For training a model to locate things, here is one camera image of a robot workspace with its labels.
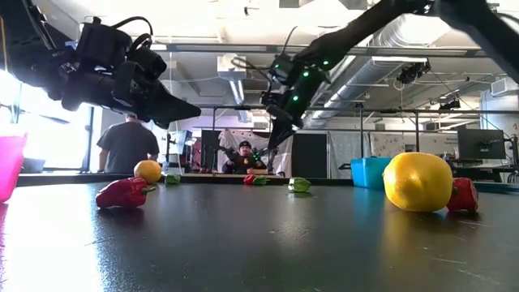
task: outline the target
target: lemon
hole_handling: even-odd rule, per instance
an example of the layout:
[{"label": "lemon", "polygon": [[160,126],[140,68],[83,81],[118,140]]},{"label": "lemon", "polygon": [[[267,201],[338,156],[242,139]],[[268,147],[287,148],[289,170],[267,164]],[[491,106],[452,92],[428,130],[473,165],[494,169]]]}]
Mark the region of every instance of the lemon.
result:
[{"label": "lemon", "polygon": [[453,173],[438,156],[406,152],[396,155],[384,170],[388,199],[406,211],[434,212],[447,205]]},{"label": "lemon", "polygon": [[144,178],[146,183],[156,183],[162,176],[161,165],[152,160],[141,161],[133,169],[133,175],[137,178]]}]

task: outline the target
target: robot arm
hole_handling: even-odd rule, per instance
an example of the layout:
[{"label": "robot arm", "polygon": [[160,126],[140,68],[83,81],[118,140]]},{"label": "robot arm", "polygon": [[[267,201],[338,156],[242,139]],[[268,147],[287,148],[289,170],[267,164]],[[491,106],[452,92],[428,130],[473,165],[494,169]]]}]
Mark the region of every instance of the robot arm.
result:
[{"label": "robot arm", "polygon": [[84,24],[76,49],[60,49],[31,0],[0,1],[0,16],[7,56],[4,69],[26,84],[43,88],[67,110],[77,110],[85,102],[132,112],[165,129],[170,122],[201,113],[198,107],[169,94],[158,79],[167,66],[150,50],[151,25],[150,33],[135,41],[117,29],[143,18],[130,18],[112,27],[94,18],[92,24]]},{"label": "robot arm", "polygon": [[262,102],[276,117],[268,147],[275,148],[302,127],[301,116],[323,82],[357,43],[405,13],[439,16],[466,32],[519,83],[519,36],[489,8],[486,0],[381,0],[345,28],[315,39],[292,58],[281,54],[269,69],[273,82],[288,88],[282,94],[264,92]]}]

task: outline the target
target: red bell pepper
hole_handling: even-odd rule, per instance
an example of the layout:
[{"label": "red bell pepper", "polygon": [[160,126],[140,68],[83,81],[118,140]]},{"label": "red bell pepper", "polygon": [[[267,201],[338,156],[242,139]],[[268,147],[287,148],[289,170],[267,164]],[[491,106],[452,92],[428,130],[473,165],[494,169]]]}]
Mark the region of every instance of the red bell pepper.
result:
[{"label": "red bell pepper", "polygon": [[470,178],[455,178],[453,183],[453,194],[447,203],[449,211],[467,210],[478,211],[479,193]]},{"label": "red bell pepper", "polygon": [[243,183],[252,186],[254,184],[254,180],[256,179],[256,176],[254,174],[249,174],[243,179]]},{"label": "red bell pepper", "polygon": [[155,189],[148,187],[143,178],[120,179],[111,182],[97,193],[96,205],[99,208],[137,208],[146,203],[146,194]]}]

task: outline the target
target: man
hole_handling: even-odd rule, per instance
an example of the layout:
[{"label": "man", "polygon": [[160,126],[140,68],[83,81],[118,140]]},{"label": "man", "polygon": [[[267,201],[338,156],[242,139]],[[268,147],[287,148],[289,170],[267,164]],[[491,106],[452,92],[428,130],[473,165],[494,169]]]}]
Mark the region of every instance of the man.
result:
[{"label": "man", "polygon": [[227,161],[222,170],[224,174],[247,174],[247,170],[266,170],[267,166],[262,161],[255,161],[252,156],[252,146],[249,141],[243,141],[238,146],[238,156]]},{"label": "man", "polygon": [[156,161],[159,154],[157,138],[134,114],[128,114],[126,122],[106,130],[97,146],[101,148],[99,171],[113,174],[133,174],[137,163],[147,159]]}]

